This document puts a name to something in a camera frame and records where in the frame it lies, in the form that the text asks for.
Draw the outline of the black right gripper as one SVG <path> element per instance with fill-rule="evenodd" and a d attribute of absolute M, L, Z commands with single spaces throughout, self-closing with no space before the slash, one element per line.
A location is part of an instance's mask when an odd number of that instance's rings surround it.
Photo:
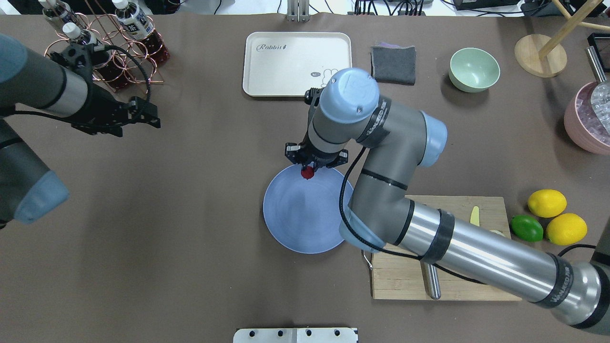
<path fill-rule="evenodd" d="M 313 119 L 319 109 L 320 95 L 321 88 L 311 88 L 305 92 L 304 102 L 309 106 L 307 131 L 300 143 L 288 142 L 284 148 L 285 157 L 292 164 L 301 165 L 301 172 L 306 171 L 307 166 L 312 166 L 312 171 L 316 173 L 321 167 L 331 169 L 348 162 L 346 143 L 329 143 L 322 139 L 314 128 Z"/>

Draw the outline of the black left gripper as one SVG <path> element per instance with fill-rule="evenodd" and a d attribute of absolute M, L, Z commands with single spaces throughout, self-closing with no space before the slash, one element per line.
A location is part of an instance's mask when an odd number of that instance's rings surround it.
<path fill-rule="evenodd" d="M 132 96 L 128 102 L 120 102 L 106 89 L 93 83 L 93 63 L 91 55 L 94 51 L 116 50 L 126 54 L 144 76 L 146 84 L 146 97 Z M 128 124 L 146 123 L 155 128 L 161 127 L 161 120 L 157 115 L 157 107 L 150 102 L 150 81 L 144 68 L 127 50 L 115 45 L 103 45 L 92 48 L 76 43 L 70 43 L 62 52 L 52 52 L 50 59 L 61 65 L 67 71 L 72 71 L 85 81 L 85 86 L 78 90 L 86 90 L 85 103 L 74 114 L 61 119 L 59 115 L 52 115 L 53 119 L 69 123 L 72 128 L 90 135 L 98 133 L 122 136 L 122 128 Z"/>

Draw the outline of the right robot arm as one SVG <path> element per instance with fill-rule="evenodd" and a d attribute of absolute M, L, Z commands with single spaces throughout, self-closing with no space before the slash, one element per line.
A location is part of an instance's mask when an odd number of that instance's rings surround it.
<path fill-rule="evenodd" d="M 350 140 L 368 149 L 348 206 L 340 201 L 345 241 L 371 252 L 386 244 L 417 259 L 516 295 L 551 310 L 558 321 L 609 334 L 609 230 L 588 262 L 568 262 L 499 236 L 406 197 L 416 167 L 433 165 L 447 142 L 445 124 L 380 94 L 360 68 L 333 74 L 305 92 L 308 128 L 286 157 L 303 169 L 346 163 Z"/>

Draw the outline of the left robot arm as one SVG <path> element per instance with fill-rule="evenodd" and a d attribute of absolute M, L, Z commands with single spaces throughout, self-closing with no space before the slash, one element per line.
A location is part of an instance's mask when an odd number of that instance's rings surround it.
<path fill-rule="evenodd" d="M 120 101 L 93 81 L 93 58 L 103 52 L 125 52 L 115 45 L 70 43 L 46 57 L 12 36 L 1 35 L 1 226 L 31 224 L 63 204 L 69 191 L 57 174 L 13 128 L 17 116 L 64 123 L 89 135 L 123 135 L 125 126 L 161 127 L 151 102 L 150 78 L 144 68 L 146 94 Z"/>

